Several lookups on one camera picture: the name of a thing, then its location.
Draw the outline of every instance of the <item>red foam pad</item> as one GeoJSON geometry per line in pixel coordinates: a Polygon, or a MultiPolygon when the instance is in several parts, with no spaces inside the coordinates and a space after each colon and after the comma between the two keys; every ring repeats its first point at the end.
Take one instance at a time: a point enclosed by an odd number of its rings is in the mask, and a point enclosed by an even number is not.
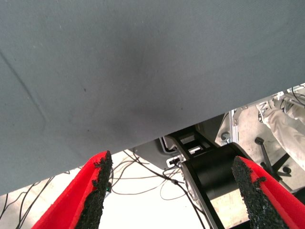
{"type": "Polygon", "coordinates": [[[92,181],[97,179],[101,169],[95,164],[99,163],[102,158],[105,159],[106,154],[107,152],[102,152],[93,156],[83,166],[74,180],[37,221],[33,229],[75,228],[87,196],[95,190],[92,181]]]}
{"type": "Polygon", "coordinates": [[[260,177],[266,178],[266,181],[260,183],[261,190],[268,197],[287,226],[292,229],[304,229],[305,205],[256,163],[242,157],[240,159],[252,170],[252,183],[260,177]]]}

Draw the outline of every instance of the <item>person's leg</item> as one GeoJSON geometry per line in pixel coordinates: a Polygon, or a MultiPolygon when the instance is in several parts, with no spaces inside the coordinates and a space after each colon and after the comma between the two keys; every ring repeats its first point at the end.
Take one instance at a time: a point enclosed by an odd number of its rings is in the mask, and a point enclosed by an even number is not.
{"type": "Polygon", "coordinates": [[[289,117],[293,119],[300,120],[305,125],[305,108],[293,105],[291,108],[286,112],[289,117]]]}
{"type": "Polygon", "coordinates": [[[287,124],[288,115],[282,110],[265,104],[258,105],[262,121],[266,124],[281,147],[305,170],[305,136],[287,124]]]}

